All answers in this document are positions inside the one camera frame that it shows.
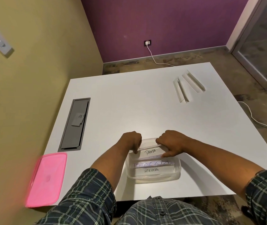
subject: door frame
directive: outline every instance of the door frame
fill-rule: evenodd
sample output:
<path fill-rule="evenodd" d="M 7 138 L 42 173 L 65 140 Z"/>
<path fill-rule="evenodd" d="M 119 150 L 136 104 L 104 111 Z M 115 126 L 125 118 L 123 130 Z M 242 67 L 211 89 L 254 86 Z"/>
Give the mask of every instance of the door frame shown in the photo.
<path fill-rule="evenodd" d="M 267 0 L 258 1 L 256 7 L 254 8 L 248 20 L 248 23 L 246 23 L 244 29 L 241 32 L 240 38 L 236 42 L 232 54 L 244 66 L 244 68 L 259 82 L 259 84 L 267 91 L 267 79 L 239 51 L 244 42 L 246 41 L 246 39 L 248 38 L 249 34 L 251 33 L 251 30 L 253 29 L 255 23 L 259 20 L 266 5 L 267 5 Z"/>

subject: white table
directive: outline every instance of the white table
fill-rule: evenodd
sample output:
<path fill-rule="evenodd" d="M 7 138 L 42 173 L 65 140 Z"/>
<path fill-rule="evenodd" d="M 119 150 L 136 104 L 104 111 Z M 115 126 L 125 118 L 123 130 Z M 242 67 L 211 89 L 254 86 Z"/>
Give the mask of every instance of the white table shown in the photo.
<path fill-rule="evenodd" d="M 186 69 L 206 91 L 196 93 L 190 87 L 192 101 L 180 103 L 173 80 Z M 91 98 L 83 144 L 80 151 L 67 152 L 64 182 L 55 204 L 122 133 L 134 130 L 143 139 L 159 137 L 168 129 L 177 130 L 267 169 L 267 144 L 210 63 L 70 80 L 45 154 L 58 151 L 72 100 L 80 98 Z M 175 181 L 134 184 L 123 168 L 116 200 L 142 200 L 150 195 L 177 198 L 233 194 L 201 163 L 187 154 L 179 158 L 182 171 Z"/>

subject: wall socket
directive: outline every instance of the wall socket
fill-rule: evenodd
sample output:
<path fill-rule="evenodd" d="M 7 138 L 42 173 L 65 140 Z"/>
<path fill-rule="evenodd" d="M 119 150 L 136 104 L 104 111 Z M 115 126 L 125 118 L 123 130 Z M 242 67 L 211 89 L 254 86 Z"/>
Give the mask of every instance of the wall socket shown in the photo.
<path fill-rule="evenodd" d="M 148 46 L 151 46 L 151 40 L 145 40 L 144 41 L 144 46 L 146 46 L 146 42 L 148 42 Z"/>

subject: white cable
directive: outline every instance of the white cable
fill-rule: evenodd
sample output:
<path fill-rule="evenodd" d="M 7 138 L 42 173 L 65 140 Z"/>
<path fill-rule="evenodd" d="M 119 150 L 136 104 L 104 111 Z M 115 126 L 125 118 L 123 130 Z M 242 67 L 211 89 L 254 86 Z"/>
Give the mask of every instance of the white cable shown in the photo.
<path fill-rule="evenodd" d="M 154 58 L 153 58 L 153 56 L 152 56 L 152 53 L 151 53 L 151 51 L 150 51 L 148 45 L 146 45 L 146 46 L 147 46 L 147 48 L 148 48 L 148 50 L 149 50 L 149 52 L 150 52 L 150 54 L 151 54 L 152 59 L 154 60 Z M 156 63 L 155 60 L 154 60 L 154 62 L 155 62 L 155 64 L 158 64 L 158 65 L 170 65 L 170 64 L 167 64 L 167 63 Z"/>
<path fill-rule="evenodd" d="M 261 125 L 261 126 L 267 128 L 267 125 L 266 125 L 266 124 L 260 123 L 260 122 L 258 122 L 257 120 L 254 119 L 254 117 L 252 116 L 252 112 L 251 112 L 249 106 L 248 106 L 245 102 L 241 102 L 241 101 L 238 101 L 238 102 L 240 102 L 240 103 L 244 103 L 244 104 L 248 107 L 249 112 L 250 112 L 250 117 L 251 117 L 256 123 L 258 123 L 259 125 Z"/>

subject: baseboard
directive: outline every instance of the baseboard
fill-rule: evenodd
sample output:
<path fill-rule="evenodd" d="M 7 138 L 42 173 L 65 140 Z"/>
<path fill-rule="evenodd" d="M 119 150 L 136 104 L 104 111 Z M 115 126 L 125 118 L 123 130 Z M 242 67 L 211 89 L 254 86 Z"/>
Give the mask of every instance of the baseboard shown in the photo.
<path fill-rule="evenodd" d="M 172 54 L 184 54 L 184 53 L 187 53 L 187 52 L 203 52 L 203 51 L 210 51 L 210 50 L 215 50 L 215 49 L 226 49 L 227 51 L 228 48 L 223 45 L 223 46 L 214 46 L 214 47 L 209 47 L 209 48 L 203 48 L 203 49 L 196 49 L 196 50 L 187 50 L 187 51 L 180 51 L 180 52 L 175 52 L 175 53 L 168 53 L 168 54 L 161 54 L 161 55 L 154 55 L 154 57 L 163 57 L 163 56 L 166 56 L 166 55 L 172 55 Z M 139 60 L 141 58 L 150 58 L 151 56 L 146 56 L 146 57 L 139 57 L 139 58 L 132 58 L 132 59 L 125 59 L 125 60 L 120 60 L 120 61 L 110 61 L 110 62 L 104 62 L 103 64 L 110 64 L 110 63 L 119 63 L 119 62 L 124 62 L 124 61 L 135 61 L 135 60 Z"/>

